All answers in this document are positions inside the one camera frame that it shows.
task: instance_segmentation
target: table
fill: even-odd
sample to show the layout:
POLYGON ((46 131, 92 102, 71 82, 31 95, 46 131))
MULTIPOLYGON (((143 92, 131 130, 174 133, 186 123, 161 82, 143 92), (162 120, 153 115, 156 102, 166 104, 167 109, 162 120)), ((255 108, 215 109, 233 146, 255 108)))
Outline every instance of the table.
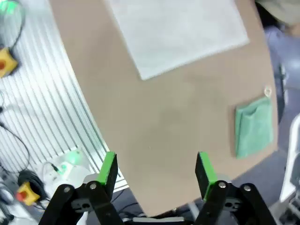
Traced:
POLYGON ((234 156, 236 106, 275 92, 270 56, 253 1, 237 0, 250 44, 142 81, 102 0, 51 1, 73 70, 94 119, 142 209, 154 216, 200 197, 198 151, 230 179, 276 150, 234 156))

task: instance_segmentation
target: red button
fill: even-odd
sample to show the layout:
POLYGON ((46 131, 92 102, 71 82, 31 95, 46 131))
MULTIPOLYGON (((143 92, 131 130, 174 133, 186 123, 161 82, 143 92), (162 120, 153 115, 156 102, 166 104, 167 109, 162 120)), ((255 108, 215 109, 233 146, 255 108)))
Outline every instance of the red button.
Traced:
POLYGON ((15 197, 20 201, 23 202, 25 198, 27 197, 26 191, 18 192, 15 197))

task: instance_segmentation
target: white cloth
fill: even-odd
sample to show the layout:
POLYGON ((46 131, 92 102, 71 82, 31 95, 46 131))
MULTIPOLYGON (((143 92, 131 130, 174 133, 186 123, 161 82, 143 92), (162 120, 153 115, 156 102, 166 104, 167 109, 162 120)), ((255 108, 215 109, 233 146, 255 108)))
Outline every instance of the white cloth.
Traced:
POLYGON ((107 0, 143 80, 248 43, 232 0, 107 0))

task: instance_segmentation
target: white plastic part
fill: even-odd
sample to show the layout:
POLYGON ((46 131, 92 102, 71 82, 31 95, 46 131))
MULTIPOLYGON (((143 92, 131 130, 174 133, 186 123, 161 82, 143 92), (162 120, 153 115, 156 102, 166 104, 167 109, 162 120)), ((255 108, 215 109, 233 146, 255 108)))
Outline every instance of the white plastic part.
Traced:
POLYGON ((284 202, 295 190, 296 187, 290 182, 293 171, 294 161, 299 154, 298 138, 300 128, 300 114, 292 121, 290 128, 289 151, 287 155, 285 178, 283 181, 279 201, 284 202))

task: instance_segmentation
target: person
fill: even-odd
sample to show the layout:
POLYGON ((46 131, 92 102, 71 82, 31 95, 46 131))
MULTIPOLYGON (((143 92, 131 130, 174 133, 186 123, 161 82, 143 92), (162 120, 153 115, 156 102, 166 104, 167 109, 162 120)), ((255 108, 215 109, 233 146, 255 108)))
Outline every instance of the person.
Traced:
POLYGON ((285 26, 285 33, 300 38, 300 0, 256 0, 261 16, 263 7, 285 26))

